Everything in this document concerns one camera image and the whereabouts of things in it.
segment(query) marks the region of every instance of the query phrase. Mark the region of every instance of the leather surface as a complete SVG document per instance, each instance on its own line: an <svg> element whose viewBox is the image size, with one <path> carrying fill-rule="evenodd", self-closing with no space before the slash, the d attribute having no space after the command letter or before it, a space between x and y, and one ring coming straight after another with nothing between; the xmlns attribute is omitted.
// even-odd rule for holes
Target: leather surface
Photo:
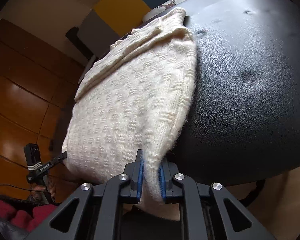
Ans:
<svg viewBox="0 0 300 240"><path fill-rule="evenodd" d="M225 185L299 166L298 8L289 0L178 6L198 44L197 84L170 161L197 182Z"/></svg>
<svg viewBox="0 0 300 240"><path fill-rule="evenodd" d="M29 232L10 224L2 218L0 218L0 233L5 240L23 240L29 234Z"/></svg>

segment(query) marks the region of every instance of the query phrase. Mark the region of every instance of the wooden floor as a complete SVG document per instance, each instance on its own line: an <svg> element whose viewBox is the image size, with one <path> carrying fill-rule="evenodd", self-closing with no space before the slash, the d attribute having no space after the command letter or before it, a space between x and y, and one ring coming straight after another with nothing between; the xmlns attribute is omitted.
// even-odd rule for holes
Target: wooden floor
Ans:
<svg viewBox="0 0 300 240"><path fill-rule="evenodd" d="M75 92L83 67L12 23L0 21L0 183L29 188L23 147L37 143L42 162L62 107ZM78 184L59 164L51 169L56 201ZM29 192L0 187L0 194L26 199Z"/></svg>

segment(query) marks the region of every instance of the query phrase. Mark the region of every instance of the metal bolt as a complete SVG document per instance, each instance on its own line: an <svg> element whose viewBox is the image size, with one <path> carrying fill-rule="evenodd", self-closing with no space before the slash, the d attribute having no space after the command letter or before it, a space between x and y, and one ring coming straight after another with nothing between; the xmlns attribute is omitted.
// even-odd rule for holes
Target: metal bolt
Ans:
<svg viewBox="0 0 300 240"><path fill-rule="evenodd" d="M91 184L90 183L83 183L80 188L82 190L88 190L89 188L91 188Z"/></svg>
<svg viewBox="0 0 300 240"><path fill-rule="evenodd" d="M119 175L119 180L126 180L128 178L129 178L129 176L127 174L122 173Z"/></svg>
<svg viewBox="0 0 300 240"><path fill-rule="evenodd" d="M221 190L222 189L222 185L219 182L215 182L212 184L212 187L216 190Z"/></svg>
<svg viewBox="0 0 300 240"><path fill-rule="evenodd" d="M183 180L185 176L182 173L177 173L174 175L175 179L177 180Z"/></svg>

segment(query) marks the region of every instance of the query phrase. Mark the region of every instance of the cream knitted sweater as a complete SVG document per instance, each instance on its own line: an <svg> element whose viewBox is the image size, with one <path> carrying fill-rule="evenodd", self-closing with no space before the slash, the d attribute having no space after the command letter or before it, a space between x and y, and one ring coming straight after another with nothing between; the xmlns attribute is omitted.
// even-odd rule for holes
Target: cream knitted sweater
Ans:
<svg viewBox="0 0 300 240"><path fill-rule="evenodd" d="M196 45L185 14L177 7L132 30L86 73L63 143L71 172L103 183L143 149L143 194L161 201L160 162L178 138L194 90Z"/></svg>

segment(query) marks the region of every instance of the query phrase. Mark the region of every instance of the red clothing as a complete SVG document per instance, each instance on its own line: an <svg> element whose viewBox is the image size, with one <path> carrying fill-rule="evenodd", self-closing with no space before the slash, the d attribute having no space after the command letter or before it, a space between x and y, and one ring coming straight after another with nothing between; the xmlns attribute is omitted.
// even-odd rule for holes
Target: red clothing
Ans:
<svg viewBox="0 0 300 240"><path fill-rule="evenodd" d="M56 208L57 206L52 204L35 207L32 210L32 217L26 211L16 210L13 206L0 200L0 218L30 232L45 220Z"/></svg>

